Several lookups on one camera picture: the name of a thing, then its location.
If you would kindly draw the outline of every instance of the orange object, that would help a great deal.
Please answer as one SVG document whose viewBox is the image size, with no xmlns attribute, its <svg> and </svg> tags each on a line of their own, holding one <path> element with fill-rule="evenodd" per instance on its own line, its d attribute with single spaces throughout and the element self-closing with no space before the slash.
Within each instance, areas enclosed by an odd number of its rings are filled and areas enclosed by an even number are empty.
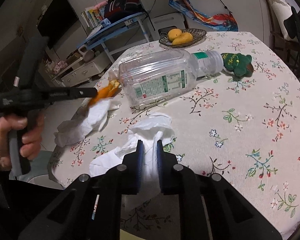
<svg viewBox="0 0 300 240">
<path fill-rule="evenodd" d="M 109 81 L 109 85 L 107 87 L 101 88 L 97 95 L 90 99 L 88 106 L 95 105 L 100 99 L 113 97 L 119 86 L 120 83 L 118 80 Z"/>
</svg>

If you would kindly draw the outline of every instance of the fruit bowl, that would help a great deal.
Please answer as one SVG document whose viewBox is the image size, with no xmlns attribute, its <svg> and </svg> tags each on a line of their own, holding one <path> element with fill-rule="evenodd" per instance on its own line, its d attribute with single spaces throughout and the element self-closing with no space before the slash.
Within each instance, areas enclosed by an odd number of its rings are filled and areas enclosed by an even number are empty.
<svg viewBox="0 0 300 240">
<path fill-rule="evenodd" d="M 201 41 L 203 39 L 204 36 L 206 36 L 207 32 L 205 30 L 200 30 L 200 29 L 183 29 L 181 30 L 183 33 L 187 32 L 187 33 L 191 33 L 193 36 L 193 40 L 184 44 L 179 44 L 179 45 L 172 45 L 172 41 L 169 40 L 168 35 L 165 35 L 164 37 L 162 37 L 159 40 L 159 43 L 170 47 L 170 48 L 174 48 L 174 49 L 178 49 L 178 48 L 186 48 L 189 47 L 193 44 L 195 44 L 198 41 Z"/>
</svg>

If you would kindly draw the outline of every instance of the row of books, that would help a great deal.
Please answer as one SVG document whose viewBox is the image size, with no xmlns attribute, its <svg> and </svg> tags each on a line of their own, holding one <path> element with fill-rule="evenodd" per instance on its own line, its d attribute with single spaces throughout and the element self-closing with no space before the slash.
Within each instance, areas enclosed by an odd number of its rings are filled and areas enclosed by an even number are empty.
<svg viewBox="0 0 300 240">
<path fill-rule="evenodd" d="M 88 27 L 95 28 L 103 20 L 103 16 L 99 10 L 94 10 L 93 7 L 87 7 L 81 13 L 81 17 L 85 21 Z"/>
</svg>

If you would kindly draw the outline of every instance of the television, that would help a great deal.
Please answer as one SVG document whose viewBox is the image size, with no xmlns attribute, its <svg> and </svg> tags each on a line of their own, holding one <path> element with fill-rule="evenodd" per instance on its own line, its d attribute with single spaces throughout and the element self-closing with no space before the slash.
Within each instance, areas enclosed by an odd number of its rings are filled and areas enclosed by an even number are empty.
<svg viewBox="0 0 300 240">
<path fill-rule="evenodd" d="M 52 47 L 78 20 L 68 0 L 52 0 L 38 24 L 41 36 L 49 37 L 48 47 Z"/>
</svg>

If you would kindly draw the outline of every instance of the tablecloth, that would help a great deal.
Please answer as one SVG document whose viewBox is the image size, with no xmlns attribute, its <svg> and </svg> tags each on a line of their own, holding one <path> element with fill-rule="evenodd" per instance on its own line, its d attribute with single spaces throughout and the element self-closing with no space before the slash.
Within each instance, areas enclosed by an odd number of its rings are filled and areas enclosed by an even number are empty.
<svg viewBox="0 0 300 240">
<path fill-rule="evenodd" d="M 168 49 L 157 41 L 126 50 L 121 58 Z M 220 173 L 287 239 L 300 223 L 300 83 L 284 62 L 247 32 L 210 32 L 186 49 L 253 57 L 254 73 L 237 80 L 227 73 L 203 77 L 193 91 L 152 108 L 130 107 L 120 91 L 119 110 L 85 140 L 56 147 L 50 178 L 67 187 L 89 163 L 127 141 L 129 126 L 150 113 L 172 117 L 173 142 L 165 150 L 194 172 Z M 106 73 L 96 87 L 106 86 Z M 82 113 L 87 99 L 74 118 Z M 121 227 L 145 239 L 179 239 L 176 196 L 157 196 L 122 213 Z"/>
</svg>

